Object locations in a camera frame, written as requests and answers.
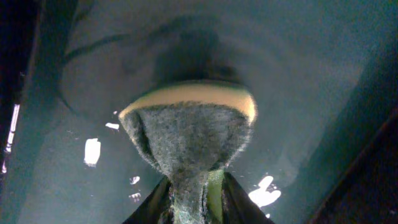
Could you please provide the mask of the black rectangular tray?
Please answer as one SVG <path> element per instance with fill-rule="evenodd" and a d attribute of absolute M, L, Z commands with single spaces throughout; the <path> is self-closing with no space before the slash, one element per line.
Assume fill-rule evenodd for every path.
<path fill-rule="evenodd" d="M 397 127 L 396 1 L 39 1 L 1 164 L 2 223 L 123 223 L 165 176 L 119 114 L 184 83 L 244 88 L 250 140 L 229 172 L 274 223 L 307 223 Z"/>

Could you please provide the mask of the green dish sponge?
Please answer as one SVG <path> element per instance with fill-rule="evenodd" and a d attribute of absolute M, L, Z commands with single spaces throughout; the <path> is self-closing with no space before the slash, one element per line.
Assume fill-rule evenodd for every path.
<path fill-rule="evenodd" d="M 141 157 L 165 175 L 177 197 L 178 220 L 205 221 L 205 184 L 250 140 L 256 104 L 247 90 L 184 83 L 154 90 L 119 114 Z"/>

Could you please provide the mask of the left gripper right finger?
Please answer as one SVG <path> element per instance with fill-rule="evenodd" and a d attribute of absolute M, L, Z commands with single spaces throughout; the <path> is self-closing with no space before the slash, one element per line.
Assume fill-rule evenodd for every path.
<path fill-rule="evenodd" d="M 274 224 L 229 172 L 222 181 L 222 215 L 223 224 Z"/>

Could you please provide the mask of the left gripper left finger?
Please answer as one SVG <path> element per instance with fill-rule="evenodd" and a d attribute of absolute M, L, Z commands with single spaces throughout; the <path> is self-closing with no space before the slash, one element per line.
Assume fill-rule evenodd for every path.
<path fill-rule="evenodd" d="M 172 224 L 171 183 L 166 176 L 123 224 Z"/>

